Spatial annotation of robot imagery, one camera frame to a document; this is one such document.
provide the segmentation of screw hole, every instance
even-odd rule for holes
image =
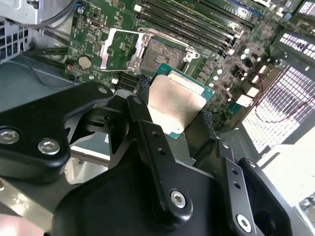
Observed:
[[[165,151],[163,149],[161,149],[161,148],[158,148],[157,151],[159,152],[159,154],[161,154],[163,156],[166,155]]]
[[[242,224],[243,224],[245,227],[248,226],[248,224],[247,224],[247,222],[246,222],[245,220],[242,220]]]
[[[152,132],[152,135],[156,138],[158,138],[158,133],[157,132]]]
[[[241,189],[241,186],[237,182],[234,182],[234,186],[237,187],[238,189]]]
[[[232,172],[235,174],[235,175],[238,175],[238,172],[234,169],[232,169]]]

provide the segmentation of cable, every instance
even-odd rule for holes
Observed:
[[[50,26],[46,26],[46,27],[43,27],[45,30],[48,30],[50,32],[56,32],[57,29],[60,29],[61,27],[63,27],[67,21],[72,17],[72,15],[74,14],[75,10],[76,10],[76,6],[73,8],[73,10],[69,11],[67,17],[57,26],[54,26],[54,27],[50,27]]]
[[[280,123],[280,122],[283,122],[287,119],[290,119],[292,116],[294,116],[296,113],[298,113],[298,111],[300,109],[302,109],[305,105],[307,105],[309,102],[312,102],[315,100],[315,96],[313,97],[310,97],[307,101],[305,101],[302,105],[300,105],[297,109],[295,109],[293,112],[291,112],[291,114],[289,114],[288,116],[286,116],[285,118],[281,119],[281,120],[276,120],[276,121],[273,121],[273,120],[263,120],[257,113],[257,107],[258,105],[260,104],[260,101],[262,99],[262,97],[264,96],[265,94],[265,91],[263,89],[263,85],[262,85],[262,81],[261,81],[261,78],[260,76],[259,77],[259,83],[260,83],[260,87],[261,87],[261,96],[260,98],[258,99],[256,105],[255,105],[255,115],[257,116],[257,118],[261,121],[261,122],[264,122],[264,123]]]
[[[55,22],[57,22],[58,20],[60,20],[62,17],[64,17],[68,12],[70,12],[74,7],[76,7],[76,5],[78,4],[78,0],[72,0],[68,6],[66,6],[61,12],[59,12],[57,15],[53,16],[52,18],[45,20],[43,22],[41,22],[38,25],[24,25],[24,24],[20,24],[24,27],[30,27],[30,28],[43,28],[46,26],[49,26]]]
[[[48,87],[50,89],[67,89],[69,87],[72,87],[73,85],[75,85],[75,83],[77,82],[78,80],[78,77],[75,76],[75,80],[70,84],[70,85],[67,85],[67,86],[51,86],[51,85],[48,85],[46,83],[44,83],[40,77],[37,75],[36,71],[34,70],[34,68],[32,67],[32,65],[30,64],[30,62],[27,60],[27,58],[21,54],[21,57],[23,58],[23,60],[25,61],[26,65],[28,66],[28,68],[32,71],[33,75],[35,76],[35,78],[37,78],[37,80],[39,81],[40,84],[42,84],[43,86],[45,87]]]
[[[44,35],[47,35],[49,37],[52,37],[54,38],[55,40],[59,41],[60,43],[62,43],[63,45],[69,45],[69,41],[60,37],[59,35],[56,35],[55,33],[53,32],[50,32],[48,30],[44,31]]]

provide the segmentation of metal bracket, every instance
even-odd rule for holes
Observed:
[[[54,181],[70,157],[69,143],[81,117],[106,106],[112,95],[104,85],[90,82],[2,112],[1,176]]]
[[[187,62],[187,65],[185,66],[184,73],[187,71],[189,64],[192,62],[193,59],[200,58],[200,53],[198,53],[192,46],[190,46],[189,44],[187,44],[181,40],[178,40],[177,38],[174,38],[174,37],[169,36],[165,33],[159,32],[156,29],[151,29],[151,28],[139,28],[138,31],[141,33],[143,33],[143,32],[144,33],[150,33],[150,34],[159,36],[161,38],[167,39],[173,43],[177,43],[178,45],[186,47],[186,56],[184,58],[184,62]]]
[[[107,50],[112,45],[116,32],[126,32],[126,33],[137,34],[138,40],[136,43],[136,52],[134,55],[132,55],[130,62],[127,62],[127,69],[107,70],[107,61],[109,57]],[[102,58],[100,69],[102,71],[132,71],[134,74],[140,74],[140,64],[142,61],[142,56],[152,36],[153,34],[150,34],[150,33],[140,33],[140,32],[123,30],[123,29],[111,28],[108,34],[108,38],[105,41],[105,43],[102,45],[102,48],[99,54],[99,56]]]

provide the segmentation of sata port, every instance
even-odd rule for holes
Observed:
[[[91,21],[91,26],[94,26],[94,27],[96,27],[96,28],[101,28],[101,24],[99,24],[99,23],[97,23],[97,22],[95,22],[95,21]]]

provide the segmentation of black plastic bracket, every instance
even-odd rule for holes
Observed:
[[[257,235],[243,172],[235,164],[230,146],[216,136],[211,123],[204,118],[204,112],[200,112],[187,127],[185,135],[196,167],[217,180],[218,211],[224,209],[225,212],[218,214],[218,225],[227,235]]]
[[[140,156],[156,218],[171,228],[183,225],[192,215],[192,201],[162,128],[152,123],[147,105],[139,97],[129,96],[124,112],[129,131],[118,147],[112,147],[110,168],[124,162],[126,157],[131,158],[132,153]],[[173,191],[185,198],[183,207],[172,202]]]
[[[112,95],[104,85],[90,82],[0,113],[0,130],[18,133],[14,143],[0,144],[1,176],[28,182],[54,181],[70,157],[69,143],[81,117],[106,106]],[[40,152],[38,145],[45,139],[54,140],[59,151]]]
[[[255,222],[265,235],[311,234],[257,163],[242,158],[238,165],[244,172]]]

